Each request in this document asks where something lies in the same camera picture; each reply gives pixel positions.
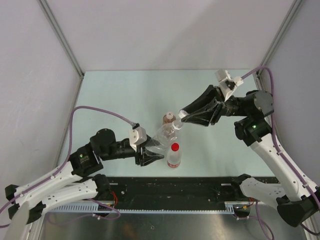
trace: white wall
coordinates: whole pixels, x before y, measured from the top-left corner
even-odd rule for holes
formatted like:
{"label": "white wall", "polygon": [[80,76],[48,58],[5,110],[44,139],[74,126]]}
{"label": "white wall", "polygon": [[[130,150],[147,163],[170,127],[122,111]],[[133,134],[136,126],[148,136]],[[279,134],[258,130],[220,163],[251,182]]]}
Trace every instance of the white wall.
{"label": "white wall", "polygon": [[[299,167],[320,184],[320,1],[306,1],[269,66],[282,144]],[[269,77],[264,77],[267,84]]]}
{"label": "white wall", "polygon": [[[0,7],[0,205],[53,168],[80,78],[36,0]],[[5,210],[0,224],[9,223]],[[5,230],[0,230],[0,239]]]}
{"label": "white wall", "polygon": [[293,0],[48,0],[84,71],[250,69]]}

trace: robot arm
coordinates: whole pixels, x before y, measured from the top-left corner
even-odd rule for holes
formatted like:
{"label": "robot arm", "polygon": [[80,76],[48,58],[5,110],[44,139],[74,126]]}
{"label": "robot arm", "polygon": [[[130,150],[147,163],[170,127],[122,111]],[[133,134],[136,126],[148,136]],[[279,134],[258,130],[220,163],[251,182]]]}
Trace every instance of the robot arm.
{"label": "robot arm", "polygon": [[11,206],[9,217],[15,215],[23,203],[28,202],[29,220],[32,223],[52,208],[73,201],[95,198],[99,194],[108,193],[110,185],[105,175],[96,175],[78,185],[67,186],[82,180],[103,169],[102,161],[134,158],[135,163],[146,166],[164,156],[148,151],[144,144],[150,138],[138,124],[129,132],[129,138],[116,141],[115,133],[110,129],[101,129],[90,138],[90,142],[70,155],[60,172],[60,167],[48,172],[37,180],[24,186],[9,185],[5,188],[6,198],[11,201],[19,196]]}
{"label": "robot arm", "polygon": [[[232,185],[240,197],[258,199],[277,209],[289,225],[298,226],[319,209],[306,186],[274,146],[272,128],[265,120],[265,117],[274,112],[272,95],[266,91],[254,90],[245,97],[234,97],[231,94],[237,86],[236,82],[241,83],[242,80],[237,77],[235,79],[238,80],[232,83],[233,79],[224,70],[219,70],[216,75],[219,86],[209,85],[198,99],[184,107],[182,110],[187,115],[181,121],[207,127],[216,124],[222,116],[245,117],[234,123],[236,137],[264,160],[280,181],[281,187],[259,182],[246,174],[239,176]],[[279,148],[320,199],[317,184],[299,169],[282,146],[279,145]]]}

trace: bottle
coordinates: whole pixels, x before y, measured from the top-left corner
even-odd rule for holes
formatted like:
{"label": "bottle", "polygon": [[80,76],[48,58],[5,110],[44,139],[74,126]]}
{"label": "bottle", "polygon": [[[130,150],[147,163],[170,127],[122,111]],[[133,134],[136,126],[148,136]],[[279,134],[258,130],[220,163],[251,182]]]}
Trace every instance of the bottle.
{"label": "bottle", "polygon": [[166,163],[170,168],[177,168],[181,163],[181,150],[178,143],[171,145],[171,148],[166,153]]}
{"label": "bottle", "polygon": [[145,147],[151,152],[165,155],[171,145],[177,141],[182,126],[183,122],[180,118],[162,125]]}
{"label": "bottle", "polygon": [[166,115],[163,116],[162,125],[172,123],[174,120],[176,120],[176,116],[171,111],[168,111]]}

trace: brown bottle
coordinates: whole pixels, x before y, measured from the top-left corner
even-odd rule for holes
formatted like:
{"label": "brown bottle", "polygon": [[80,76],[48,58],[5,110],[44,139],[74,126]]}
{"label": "brown bottle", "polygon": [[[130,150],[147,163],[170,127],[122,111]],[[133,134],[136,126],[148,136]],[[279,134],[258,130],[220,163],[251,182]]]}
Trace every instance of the brown bottle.
{"label": "brown bottle", "polygon": [[162,125],[172,123],[174,120],[176,120],[176,116],[171,111],[168,111],[166,115],[163,116]]}

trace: bottle label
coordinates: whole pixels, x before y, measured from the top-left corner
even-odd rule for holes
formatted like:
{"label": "bottle label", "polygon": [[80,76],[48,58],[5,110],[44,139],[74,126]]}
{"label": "bottle label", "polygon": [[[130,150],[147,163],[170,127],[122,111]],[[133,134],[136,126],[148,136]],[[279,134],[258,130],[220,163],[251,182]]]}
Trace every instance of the bottle label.
{"label": "bottle label", "polygon": [[179,167],[181,161],[180,161],[178,164],[171,164],[171,163],[169,163],[168,161],[167,161],[166,163],[168,164],[168,166],[169,166],[170,168],[175,169],[175,168]]}

